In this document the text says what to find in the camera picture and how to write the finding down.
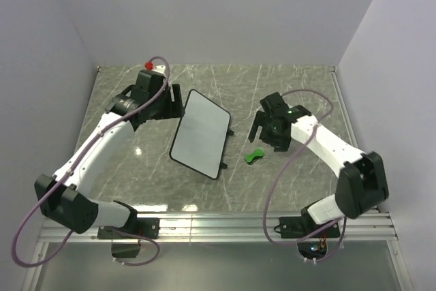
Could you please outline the green whiteboard eraser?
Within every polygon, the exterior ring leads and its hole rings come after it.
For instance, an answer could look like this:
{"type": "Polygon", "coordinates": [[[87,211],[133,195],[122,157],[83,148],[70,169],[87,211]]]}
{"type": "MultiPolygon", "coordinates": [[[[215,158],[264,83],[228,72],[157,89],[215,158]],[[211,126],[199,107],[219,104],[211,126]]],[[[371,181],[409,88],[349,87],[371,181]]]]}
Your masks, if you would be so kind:
{"type": "Polygon", "coordinates": [[[264,158],[263,148],[256,148],[251,153],[244,156],[244,160],[248,165],[254,164],[256,161],[264,158]]]}

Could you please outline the white board black frame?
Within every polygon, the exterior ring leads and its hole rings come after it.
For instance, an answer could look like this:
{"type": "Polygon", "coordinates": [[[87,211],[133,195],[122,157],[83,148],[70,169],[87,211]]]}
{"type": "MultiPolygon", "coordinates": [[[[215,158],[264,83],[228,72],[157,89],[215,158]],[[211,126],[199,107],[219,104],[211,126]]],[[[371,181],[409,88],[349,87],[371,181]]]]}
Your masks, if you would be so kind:
{"type": "Polygon", "coordinates": [[[223,162],[225,144],[234,132],[230,129],[231,114],[214,101],[192,89],[185,102],[170,159],[212,180],[227,165],[223,162]]]}

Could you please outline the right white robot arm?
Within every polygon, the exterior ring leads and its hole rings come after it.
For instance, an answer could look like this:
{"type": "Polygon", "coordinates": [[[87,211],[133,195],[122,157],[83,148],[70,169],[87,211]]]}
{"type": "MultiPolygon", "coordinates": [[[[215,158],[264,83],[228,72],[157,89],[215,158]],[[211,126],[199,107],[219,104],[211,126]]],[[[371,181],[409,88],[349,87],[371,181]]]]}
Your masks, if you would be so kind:
{"type": "Polygon", "coordinates": [[[346,217],[355,219],[389,197],[382,157],[365,153],[340,139],[324,127],[302,106],[286,105],[274,110],[258,111],[249,132],[253,141],[258,130],[260,140],[286,151],[295,140],[317,155],[334,173],[334,194],[308,206],[302,212],[300,227],[308,236],[316,236],[326,223],[346,217]]]}

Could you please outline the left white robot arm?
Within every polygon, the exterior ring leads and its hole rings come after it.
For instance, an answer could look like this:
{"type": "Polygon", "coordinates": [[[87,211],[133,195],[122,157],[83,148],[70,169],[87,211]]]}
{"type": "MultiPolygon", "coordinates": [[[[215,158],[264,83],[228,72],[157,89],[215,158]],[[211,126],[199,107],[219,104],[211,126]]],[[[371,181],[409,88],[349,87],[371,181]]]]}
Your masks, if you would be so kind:
{"type": "Polygon", "coordinates": [[[98,175],[114,152],[149,120],[184,115],[181,88],[166,86],[146,108],[154,87],[130,85],[111,99],[97,127],[73,157],[51,177],[40,175],[35,192],[44,216],[82,234],[92,227],[113,227],[123,238],[141,229],[138,212],[119,201],[100,202],[88,197],[98,175]]]}

